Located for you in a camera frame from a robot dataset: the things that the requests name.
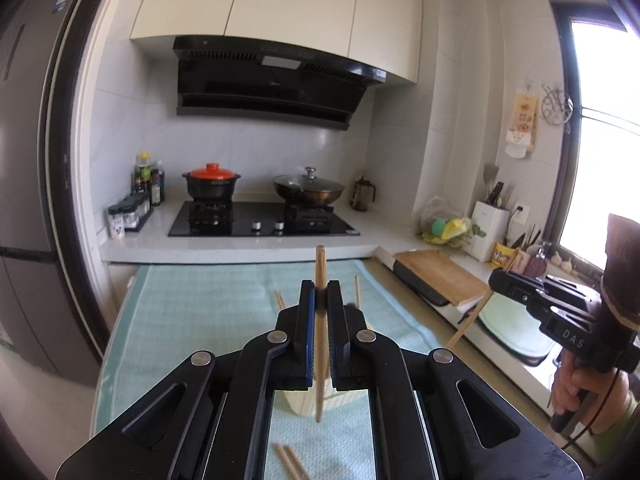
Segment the power outlet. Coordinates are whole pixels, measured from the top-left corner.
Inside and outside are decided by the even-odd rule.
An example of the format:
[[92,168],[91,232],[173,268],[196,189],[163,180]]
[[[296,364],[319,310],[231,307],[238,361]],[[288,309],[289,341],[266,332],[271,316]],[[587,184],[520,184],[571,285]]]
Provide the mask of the power outlet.
[[518,204],[516,203],[516,208],[521,207],[522,211],[515,211],[512,220],[517,222],[518,224],[527,225],[527,218],[529,218],[529,213],[531,208],[528,205]]

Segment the wooden chopstick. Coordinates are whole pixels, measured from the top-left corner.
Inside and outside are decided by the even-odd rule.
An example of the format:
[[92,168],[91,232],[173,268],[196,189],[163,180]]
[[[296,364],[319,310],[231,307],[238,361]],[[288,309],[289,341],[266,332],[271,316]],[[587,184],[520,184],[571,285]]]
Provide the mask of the wooden chopstick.
[[356,307],[360,308],[360,277],[356,274]]
[[[324,246],[316,247],[316,290],[326,289],[326,251]],[[322,420],[324,408],[324,380],[328,370],[326,305],[316,305],[316,325],[314,329],[314,371],[316,375],[316,422]]]
[[289,476],[291,476],[293,480],[302,480],[302,478],[296,471],[296,466],[294,465],[293,460],[289,457],[289,454],[285,451],[284,446],[276,442],[275,444],[273,444],[273,447],[275,447],[276,451],[278,452],[278,455],[280,456],[280,460],[282,460],[282,463],[284,464],[284,467],[287,469]]
[[284,302],[284,300],[282,299],[282,295],[275,290],[275,295],[276,295],[276,301],[278,302],[278,307],[280,308],[280,310],[284,310],[287,307],[287,304]]
[[[515,251],[513,251],[513,254],[511,255],[511,257],[509,258],[509,261],[507,262],[507,264],[504,266],[504,270],[505,272],[508,272],[509,270],[511,270],[511,266],[513,265],[516,256],[518,256],[518,253],[520,252],[519,249],[516,249]],[[480,312],[482,309],[484,309],[484,306],[489,303],[489,300],[491,299],[492,295],[494,294],[494,292],[492,290],[488,290],[484,296],[482,297],[482,300],[480,300],[480,303],[478,303],[478,306],[475,307],[475,309],[473,309],[473,312],[471,314],[469,314],[469,317],[466,318],[465,322],[462,324],[462,326],[458,329],[458,331],[453,335],[453,337],[451,339],[449,339],[449,341],[447,342],[447,344],[445,345],[446,349],[451,350],[451,348],[453,347],[453,345],[455,345],[458,340],[465,335],[466,329],[469,328],[471,326],[471,324],[476,320],[476,317],[479,316]]]
[[306,480],[313,480],[311,478],[311,475],[306,470],[304,464],[302,463],[302,460],[300,460],[300,457],[298,456],[298,454],[295,451],[293,451],[293,448],[291,446],[285,446],[284,449],[285,449],[286,452],[289,453],[289,457],[296,464],[296,466],[298,468],[298,471],[300,471],[305,476],[305,479]]

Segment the black range hood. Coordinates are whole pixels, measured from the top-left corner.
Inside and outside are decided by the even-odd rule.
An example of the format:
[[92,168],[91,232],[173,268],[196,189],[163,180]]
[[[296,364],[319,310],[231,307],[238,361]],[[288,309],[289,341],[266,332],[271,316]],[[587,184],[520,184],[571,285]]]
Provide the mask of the black range hood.
[[271,118],[346,130],[386,72],[319,50],[231,36],[179,36],[178,115]]

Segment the sleeve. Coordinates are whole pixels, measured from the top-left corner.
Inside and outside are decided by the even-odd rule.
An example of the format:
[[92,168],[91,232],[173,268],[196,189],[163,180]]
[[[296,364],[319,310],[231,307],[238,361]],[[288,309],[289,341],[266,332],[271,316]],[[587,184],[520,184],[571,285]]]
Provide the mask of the sleeve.
[[626,409],[625,414],[620,417],[620,420],[617,421],[613,426],[611,426],[607,431],[601,433],[599,435],[593,435],[593,443],[595,444],[596,450],[596,460],[598,463],[604,462],[606,457],[609,455],[611,450],[614,448],[618,440],[620,439],[620,435],[624,430],[624,427],[629,422],[631,415],[633,415],[638,402],[635,400],[633,395],[629,395],[629,406]]

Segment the red lid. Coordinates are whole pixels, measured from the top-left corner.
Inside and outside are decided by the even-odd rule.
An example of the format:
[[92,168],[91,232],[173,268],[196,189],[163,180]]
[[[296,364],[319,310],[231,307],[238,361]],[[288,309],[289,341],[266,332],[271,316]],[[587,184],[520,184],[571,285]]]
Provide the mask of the red lid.
[[207,164],[206,168],[193,170],[189,175],[194,178],[205,178],[207,180],[228,180],[236,177],[233,171],[221,170],[219,164]]

